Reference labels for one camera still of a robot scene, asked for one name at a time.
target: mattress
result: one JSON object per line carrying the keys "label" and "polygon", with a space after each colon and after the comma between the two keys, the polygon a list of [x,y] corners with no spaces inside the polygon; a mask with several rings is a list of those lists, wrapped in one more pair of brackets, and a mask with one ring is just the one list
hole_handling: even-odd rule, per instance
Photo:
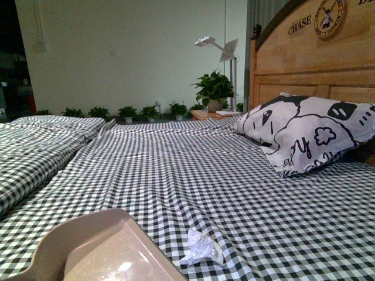
{"label": "mattress", "polygon": [[[128,211],[190,280],[371,280],[375,168],[342,159],[280,179],[235,118],[115,126],[0,222],[0,276],[30,264],[52,228],[108,208]],[[224,266],[180,265],[188,230]]]}
{"label": "mattress", "polygon": [[0,124],[0,214],[54,175],[104,124],[102,118],[65,116]]}

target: beige tray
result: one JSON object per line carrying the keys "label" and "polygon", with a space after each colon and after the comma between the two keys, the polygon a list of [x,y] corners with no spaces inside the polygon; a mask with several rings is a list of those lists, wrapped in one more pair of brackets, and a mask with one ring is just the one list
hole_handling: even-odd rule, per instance
{"label": "beige tray", "polygon": [[186,280],[122,209],[84,215],[51,230],[31,266],[6,281]]}

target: white pillow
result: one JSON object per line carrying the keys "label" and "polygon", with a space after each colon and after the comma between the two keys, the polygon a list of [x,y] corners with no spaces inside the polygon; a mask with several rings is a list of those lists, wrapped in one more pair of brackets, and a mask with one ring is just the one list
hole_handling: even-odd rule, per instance
{"label": "white pillow", "polygon": [[371,140],[375,105],[281,93],[238,119],[233,130],[259,143],[279,177],[288,177]]}

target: desk lamp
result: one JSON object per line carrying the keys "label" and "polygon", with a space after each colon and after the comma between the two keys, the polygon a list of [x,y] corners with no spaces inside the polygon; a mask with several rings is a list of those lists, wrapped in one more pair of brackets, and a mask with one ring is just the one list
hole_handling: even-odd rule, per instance
{"label": "desk lamp", "polygon": [[221,115],[231,115],[231,114],[238,114],[237,112],[237,58],[234,55],[234,50],[236,49],[238,39],[232,40],[225,44],[224,48],[220,47],[218,44],[215,43],[215,38],[210,36],[206,36],[203,38],[199,38],[195,45],[198,47],[213,45],[217,47],[219,50],[222,51],[220,62],[230,60],[230,81],[233,84],[233,98],[232,99],[232,111],[217,111],[216,113]]}

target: circular emblem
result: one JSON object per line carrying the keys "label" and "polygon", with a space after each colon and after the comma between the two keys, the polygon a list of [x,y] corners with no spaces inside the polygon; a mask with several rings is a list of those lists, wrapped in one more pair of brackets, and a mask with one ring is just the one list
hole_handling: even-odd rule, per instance
{"label": "circular emblem", "polygon": [[344,21],[345,14],[345,0],[323,0],[315,14],[316,34],[322,39],[331,37]]}

